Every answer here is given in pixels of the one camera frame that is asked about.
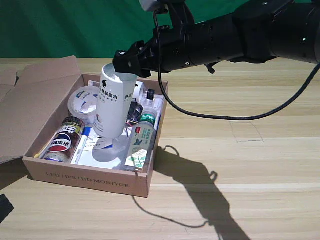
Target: pepsi can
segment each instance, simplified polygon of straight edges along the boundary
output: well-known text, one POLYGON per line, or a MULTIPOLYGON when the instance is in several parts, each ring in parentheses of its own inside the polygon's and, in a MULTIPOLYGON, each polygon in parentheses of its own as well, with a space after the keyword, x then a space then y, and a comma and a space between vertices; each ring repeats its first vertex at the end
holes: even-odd
POLYGON ((63 120, 43 159, 70 163, 81 140, 85 123, 74 116, 63 120))

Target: white plastic bottle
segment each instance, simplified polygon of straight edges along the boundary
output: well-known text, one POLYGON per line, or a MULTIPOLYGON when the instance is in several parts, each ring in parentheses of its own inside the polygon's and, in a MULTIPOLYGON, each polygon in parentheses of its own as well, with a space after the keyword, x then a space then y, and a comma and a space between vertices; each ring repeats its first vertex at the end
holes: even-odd
POLYGON ((118 73, 112 63, 101 71, 94 131, 103 138, 117 139, 124 131, 137 76, 118 73))

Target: green screen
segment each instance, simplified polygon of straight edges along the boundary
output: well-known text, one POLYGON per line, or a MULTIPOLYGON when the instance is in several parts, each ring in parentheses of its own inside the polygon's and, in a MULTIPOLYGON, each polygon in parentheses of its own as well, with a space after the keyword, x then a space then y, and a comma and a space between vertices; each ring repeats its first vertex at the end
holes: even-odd
MULTIPOLYGON (((186 1, 196 23, 245 2, 186 1)), ((0 58, 112 58, 116 50, 149 40, 154 28, 139 0, 0 0, 0 20, 0 58)), ((159 23, 169 24, 169 15, 159 23)))

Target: wood grain surface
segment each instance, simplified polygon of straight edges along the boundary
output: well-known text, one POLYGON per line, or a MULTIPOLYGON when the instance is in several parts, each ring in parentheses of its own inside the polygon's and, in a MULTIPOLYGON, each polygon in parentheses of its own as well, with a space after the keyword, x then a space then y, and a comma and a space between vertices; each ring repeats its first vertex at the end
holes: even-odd
MULTIPOLYGON (((0 59, 0 71, 46 59, 0 59)), ((111 59, 78 59, 99 74, 111 59)), ((189 111, 267 112, 288 100, 314 65, 275 59, 222 62, 163 74, 189 111)), ((320 75, 283 111, 248 122, 200 119, 167 107, 149 198, 37 182, 20 161, 0 165, 15 207, 1 240, 320 239, 320 75)))

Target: open cardboard box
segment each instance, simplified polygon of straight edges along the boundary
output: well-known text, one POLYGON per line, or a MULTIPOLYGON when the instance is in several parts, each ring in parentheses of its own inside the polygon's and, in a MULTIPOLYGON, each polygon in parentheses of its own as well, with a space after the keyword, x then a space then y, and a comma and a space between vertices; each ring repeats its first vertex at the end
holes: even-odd
MULTIPOLYGON (((147 173, 129 172, 34 158, 70 115, 68 99, 99 75, 81 74, 74 56, 27 66, 19 81, 15 71, 0 75, 0 160, 21 158, 36 181, 148 197, 156 150, 167 103, 164 102, 147 173)), ((158 81, 140 79, 160 95, 158 81)))

